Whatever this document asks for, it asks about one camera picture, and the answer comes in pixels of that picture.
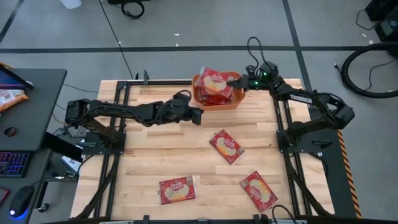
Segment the wooden tabletop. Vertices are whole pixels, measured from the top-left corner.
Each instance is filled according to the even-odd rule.
[[[299,79],[285,81],[301,88]],[[102,81],[98,99],[112,102],[116,83],[116,80]],[[129,105],[167,101],[180,90],[191,88],[133,86]],[[293,121],[310,119],[306,104],[289,103]],[[109,120],[98,118],[104,125],[109,125]],[[259,210],[239,182],[255,170],[278,197],[275,204],[285,205],[292,211],[284,159],[275,135],[277,121],[273,100],[267,91],[247,92],[235,110],[205,111],[200,126],[181,122],[146,128],[133,120],[126,120],[126,124],[126,150],[119,163],[112,220],[142,220],[144,215],[150,215],[152,220],[250,219]],[[246,150],[233,165],[209,144],[212,135],[222,129]],[[333,213],[322,163],[308,154],[301,154],[301,158],[308,188],[323,207]],[[103,156],[94,156],[81,168],[71,217],[78,215],[96,192],[102,161]],[[195,178],[197,198],[161,205],[157,195],[159,182],[188,175]],[[297,195],[303,213],[301,194]],[[105,192],[101,214],[104,214],[107,198]],[[264,213],[272,216],[270,209]],[[275,210],[275,215],[288,218],[283,209]]]

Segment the concrete floor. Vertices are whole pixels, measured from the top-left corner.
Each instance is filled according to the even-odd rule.
[[[398,151],[394,144],[398,99],[362,98],[346,90],[333,64],[341,65],[350,51],[303,51],[300,58],[295,52],[297,48],[293,48],[294,44],[324,47],[379,42],[373,30],[355,25],[356,13],[369,1],[153,0],[144,2],[146,13],[137,21],[126,19],[116,6],[106,1],[103,4],[123,47],[151,47],[146,52],[129,49],[125,55],[133,74],[146,69],[152,79],[191,78],[202,66],[243,73],[246,65],[254,63],[245,50],[179,51],[183,46],[242,46],[250,36],[259,37],[264,46],[290,46],[265,51],[264,55],[279,65],[284,78],[309,79],[306,86],[339,95],[356,112],[343,134],[363,217],[398,220]],[[0,0],[0,30],[18,2],[22,3],[21,8],[4,38],[0,35],[1,62],[17,68],[65,68],[65,83],[87,90],[97,90],[101,80],[129,78],[121,54],[107,50],[118,45],[98,1],[83,0],[81,7],[66,10],[60,1],[54,0]],[[290,33],[286,3],[297,30],[296,42],[295,35],[292,38]],[[365,13],[359,22],[372,26]],[[154,47],[172,48],[157,52]],[[97,48],[98,52],[82,53],[81,48]],[[59,53],[39,53],[43,49]],[[386,52],[361,56],[350,68],[352,79],[367,87],[369,69],[390,59]],[[373,90],[396,90],[397,69],[397,62],[375,69]],[[67,101],[77,98],[95,99],[96,95],[63,87],[58,103],[65,106]],[[54,113],[58,119],[65,116],[59,108]],[[49,131],[59,126],[51,120]],[[52,204],[51,211],[35,212],[30,222],[66,220],[75,188],[74,184],[50,184],[45,200]],[[66,193],[60,199],[63,190]]]

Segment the orange plastic bin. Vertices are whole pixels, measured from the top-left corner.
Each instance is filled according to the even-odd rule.
[[[232,76],[236,77],[236,78],[240,78],[241,75],[238,72],[231,72]],[[195,75],[192,79],[192,92],[193,92],[193,99],[195,100],[196,105],[203,109],[203,110],[230,110],[230,109],[235,109],[238,107],[238,105],[242,102],[242,100],[244,99],[244,97],[246,96],[245,92],[242,89],[234,89],[233,90],[233,97],[231,100],[231,103],[228,105],[214,105],[214,106],[205,106],[203,104],[201,104],[198,100],[197,100],[197,96],[199,94],[200,88],[197,88],[194,86],[194,83],[196,80],[198,80],[200,77],[200,75]]]

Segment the keyboard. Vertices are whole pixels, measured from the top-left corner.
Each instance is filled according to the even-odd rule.
[[[24,177],[31,154],[0,151],[0,177]]]

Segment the black desk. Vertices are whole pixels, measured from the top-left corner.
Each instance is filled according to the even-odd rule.
[[[3,112],[0,117],[0,150],[35,151],[24,178],[0,178],[0,187],[10,190],[10,194],[0,205],[0,223],[28,223],[33,209],[37,205],[43,180],[53,152],[41,149],[43,138],[57,102],[67,71],[64,69],[13,69],[25,80],[32,81],[35,88],[28,90],[30,100]],[[3,135],[6,128],[13,126],[17,134],[13,137]],[[15,193],[23,186],[33,184],[35,192],[27,212],[18,219],[9,214],[9,204]]]

